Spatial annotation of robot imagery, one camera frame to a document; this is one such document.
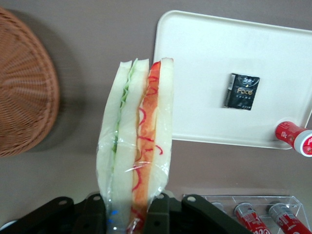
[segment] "white plastic tray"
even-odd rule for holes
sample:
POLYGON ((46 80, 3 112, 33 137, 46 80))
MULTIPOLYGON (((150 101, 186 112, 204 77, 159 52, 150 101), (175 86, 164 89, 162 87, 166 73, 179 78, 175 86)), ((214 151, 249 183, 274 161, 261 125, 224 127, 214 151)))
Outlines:
POLYGON ((170 11, 158 22, 154 61, 175 61, 173 138, 289 149, 285 120, 312 111, 312 31, 170 11), (260 77, 251 111, 223 107, 230 73, 260 77))

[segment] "gray table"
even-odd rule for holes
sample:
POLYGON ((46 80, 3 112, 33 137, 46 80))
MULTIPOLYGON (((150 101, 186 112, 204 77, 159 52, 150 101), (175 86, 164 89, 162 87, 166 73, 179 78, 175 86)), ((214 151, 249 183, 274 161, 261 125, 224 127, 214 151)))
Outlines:
MULTIPOLYGON (((0 226, 57 196, 98 191, 99 127, 120 61, 153 60, 156 24, 169 10, 312 30, 310 0, 0 0, 50 53, 62 104, 50 135, 0 158, 0 226)), ((294 150, 173 142, 169 184, 177 198, 294 195, 312 218, 312 158, 294 150)))

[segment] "woven basket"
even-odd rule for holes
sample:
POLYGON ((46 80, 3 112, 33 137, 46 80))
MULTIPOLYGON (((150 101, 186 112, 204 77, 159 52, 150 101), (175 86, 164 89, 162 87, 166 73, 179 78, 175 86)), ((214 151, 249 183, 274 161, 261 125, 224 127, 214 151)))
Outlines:
POLYGON ((41 42, 0 7, 0 157, 25 152, 50 132, 59 85, 41 42))

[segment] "red bottle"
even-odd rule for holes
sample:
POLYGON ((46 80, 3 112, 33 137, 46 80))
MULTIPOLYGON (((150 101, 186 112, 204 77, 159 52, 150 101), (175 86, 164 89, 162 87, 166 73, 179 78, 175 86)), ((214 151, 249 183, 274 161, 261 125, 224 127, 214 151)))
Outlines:
POLYGON ((234 214, 238 221, 254 234, 271 234, 250 203, 244 202, 237 205, 234 214))
POLYGON ((312 156, 312 130, 301 128, 293 122, 282 122, 275 130, 277 139, 291 145, 298 153, 312 156))
POLYGON ((271 206, 269 214, 285 234, 312 234, 283 203, 271 206))

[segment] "sandwich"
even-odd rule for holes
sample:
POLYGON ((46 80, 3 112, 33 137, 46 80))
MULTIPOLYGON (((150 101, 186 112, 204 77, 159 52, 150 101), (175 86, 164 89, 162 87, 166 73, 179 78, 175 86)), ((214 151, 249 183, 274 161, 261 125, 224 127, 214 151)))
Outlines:
POLYGON ((121 62, 103 116, 97 180, 109 233, 141 233, 165 188, 172 146, 174 63, 121 62))

